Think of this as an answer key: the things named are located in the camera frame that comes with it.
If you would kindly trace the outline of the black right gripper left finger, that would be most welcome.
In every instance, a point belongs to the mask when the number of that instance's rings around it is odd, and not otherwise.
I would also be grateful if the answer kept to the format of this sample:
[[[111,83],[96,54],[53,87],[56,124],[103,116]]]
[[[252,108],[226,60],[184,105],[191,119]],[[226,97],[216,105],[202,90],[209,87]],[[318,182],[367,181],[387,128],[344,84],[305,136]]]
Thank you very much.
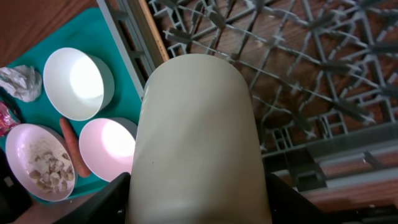
[[[131,175],[123,172],[106,187],[54,224],[125,223]]]

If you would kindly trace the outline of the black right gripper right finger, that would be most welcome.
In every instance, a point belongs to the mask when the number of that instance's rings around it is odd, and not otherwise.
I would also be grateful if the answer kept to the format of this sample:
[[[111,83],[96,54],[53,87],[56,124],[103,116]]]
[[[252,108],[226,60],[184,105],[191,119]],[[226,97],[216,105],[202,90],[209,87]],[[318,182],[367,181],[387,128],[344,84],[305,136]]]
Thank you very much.
[[[266,175],[273,224],[396,224],[397,208],[386,205],[325,213],[274,174]]]

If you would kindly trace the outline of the pink bowl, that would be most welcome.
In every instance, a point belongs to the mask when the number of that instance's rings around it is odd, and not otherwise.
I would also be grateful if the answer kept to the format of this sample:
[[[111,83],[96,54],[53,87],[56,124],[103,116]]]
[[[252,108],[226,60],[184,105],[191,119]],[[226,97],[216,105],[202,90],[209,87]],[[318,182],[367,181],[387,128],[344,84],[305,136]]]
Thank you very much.
[[[107,182],[132,171],[137,124],[126,118],[96,118],[86,123],[79,136],[83,161]]]

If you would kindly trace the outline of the cream plastic cup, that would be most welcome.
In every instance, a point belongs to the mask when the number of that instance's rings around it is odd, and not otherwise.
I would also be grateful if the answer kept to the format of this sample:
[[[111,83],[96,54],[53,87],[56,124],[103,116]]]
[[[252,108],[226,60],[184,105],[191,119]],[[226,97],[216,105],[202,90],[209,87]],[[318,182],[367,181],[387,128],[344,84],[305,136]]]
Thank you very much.
[[[248,86],[205,54],[149,77],[137,129],[127,223],[270,223]]]

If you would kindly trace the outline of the white bowl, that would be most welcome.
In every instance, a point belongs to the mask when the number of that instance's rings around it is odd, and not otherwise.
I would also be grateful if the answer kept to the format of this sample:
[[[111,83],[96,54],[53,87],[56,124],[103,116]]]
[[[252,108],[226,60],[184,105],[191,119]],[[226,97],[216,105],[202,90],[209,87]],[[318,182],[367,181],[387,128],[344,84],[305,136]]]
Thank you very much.
[[[115,90],[113,74],[100,58],[71,47],[48,57],[43,84],[54,108],[74,121],[96,116],[110,103]]]

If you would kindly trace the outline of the white tissue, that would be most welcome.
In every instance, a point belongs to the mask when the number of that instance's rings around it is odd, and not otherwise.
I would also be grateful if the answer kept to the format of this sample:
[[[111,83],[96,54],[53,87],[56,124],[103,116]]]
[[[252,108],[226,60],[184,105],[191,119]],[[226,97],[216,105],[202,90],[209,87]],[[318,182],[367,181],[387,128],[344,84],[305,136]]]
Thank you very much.
[[[1,87],[23,102],[35,101],[42,93],[42,76],[26,65],[1,68]]]

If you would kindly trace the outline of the red snack wrapper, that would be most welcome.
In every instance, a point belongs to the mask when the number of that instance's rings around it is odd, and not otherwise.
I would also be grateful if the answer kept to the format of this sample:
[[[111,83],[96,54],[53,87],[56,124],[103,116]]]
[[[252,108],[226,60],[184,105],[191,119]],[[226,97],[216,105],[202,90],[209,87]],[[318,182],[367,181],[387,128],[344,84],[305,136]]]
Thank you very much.
[[[4,137],[13,127],[21,123],[17,111],[5,101],[1,101],[0,122],[1,137]]]

